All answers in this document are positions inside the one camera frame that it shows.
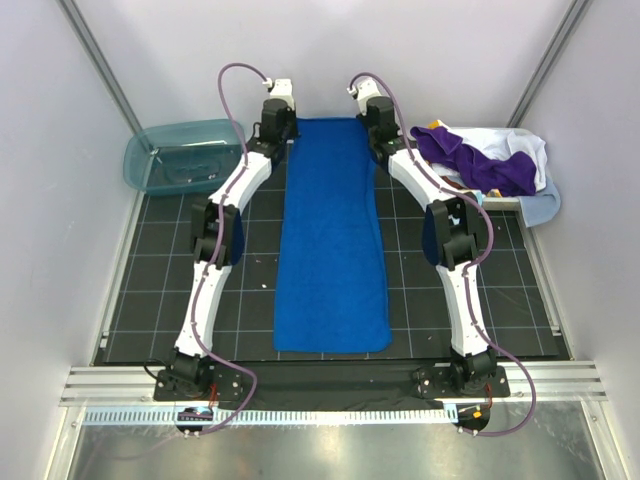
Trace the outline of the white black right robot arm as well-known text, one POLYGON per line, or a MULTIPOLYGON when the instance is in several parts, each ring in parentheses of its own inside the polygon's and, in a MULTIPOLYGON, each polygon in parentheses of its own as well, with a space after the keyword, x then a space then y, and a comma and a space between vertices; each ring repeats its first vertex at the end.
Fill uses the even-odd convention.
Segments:
POLYGON ((424 211, 421 245, 443 284, 451 326, 450 388, 480 395, 497 373, 477 287, 480 213, 473 194, 456 194, 400 134, 392 100, 373 94, 358 102, 358 119, 374 161, 408 190, 424 211))

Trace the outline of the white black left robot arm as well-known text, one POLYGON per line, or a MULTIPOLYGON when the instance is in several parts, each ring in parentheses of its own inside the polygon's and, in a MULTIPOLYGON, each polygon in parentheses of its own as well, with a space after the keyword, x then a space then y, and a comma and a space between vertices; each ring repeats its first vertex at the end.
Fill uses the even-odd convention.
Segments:
POLYGON ((203 399, 214 385, 212 367, 230 366, 212 357, 213 330, 224 286, 245 249, 242 213, 297 136, 293 96, 265 100, 247 156, 206 201, 193 205, 193 287, 169 360, 156 376, 156 399, 203 399))

